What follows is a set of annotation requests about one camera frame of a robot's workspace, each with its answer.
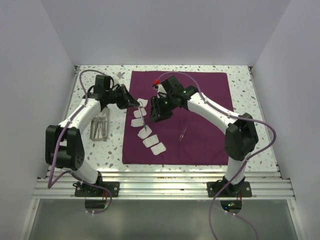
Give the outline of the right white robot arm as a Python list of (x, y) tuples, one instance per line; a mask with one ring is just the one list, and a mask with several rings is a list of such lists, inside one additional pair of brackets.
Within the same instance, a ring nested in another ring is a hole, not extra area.
[(228, 155), (227, 170), (222, 179), (223, 192), (235, 196), (245, 179), (245, 165), (259, 141), (253, 118), (230, 111), (207, 98), (198, 85), (184, 87), (175, 76), (152, 85), (157, 95), (151, 98), (150, 122), (169, 119), (173, 110), (183, 108), (216, 126), (224, 134)]

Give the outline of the steel hemostat clamp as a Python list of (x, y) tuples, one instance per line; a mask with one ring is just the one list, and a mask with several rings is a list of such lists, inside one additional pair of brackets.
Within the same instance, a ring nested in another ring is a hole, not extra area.
[(93, 120), (93, 133), (92, 133), (92, 137), (95, 139), (97, 136), (97, 132), (98, 132), (98, 127), (99, 127), (99, 121), (100, 119), (98, 117), (95, 117)]

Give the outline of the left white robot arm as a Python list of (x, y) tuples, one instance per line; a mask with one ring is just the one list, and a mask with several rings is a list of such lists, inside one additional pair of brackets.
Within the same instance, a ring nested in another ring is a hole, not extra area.
[(58, 125), (46, 128), (45, 161), (51, 166), (48, 188), (58, 181), (54, 177), (54, 171), (58, 168), (86, 184), (86, 190), (92, 196), (103, 193), (101, 173), (86, 161), (82, 133), (94, 117), (112, 104), (120, 110), (140, 107), (124, 84), (98, 71), (94, 85), (84, 90), (84, 96), (75, 111)]

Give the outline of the steel forceps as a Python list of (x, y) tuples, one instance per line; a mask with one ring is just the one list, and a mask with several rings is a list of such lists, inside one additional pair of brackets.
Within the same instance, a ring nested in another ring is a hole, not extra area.
[(178, 139), (179, 142), (182, 141), (182, 139), (183, 139), (183, 137), (184, 137), (184, 135), (185, 135), (185, 133), (186, 133), (186, 131), (187, 131), (187, 128), (188, 128), (188, 127), (185, 127), (185, 129), (184, 129), (183, 132), (181, 133), (181, 135), (180, 135), (180, 137), (179, 137), (179, 139)]

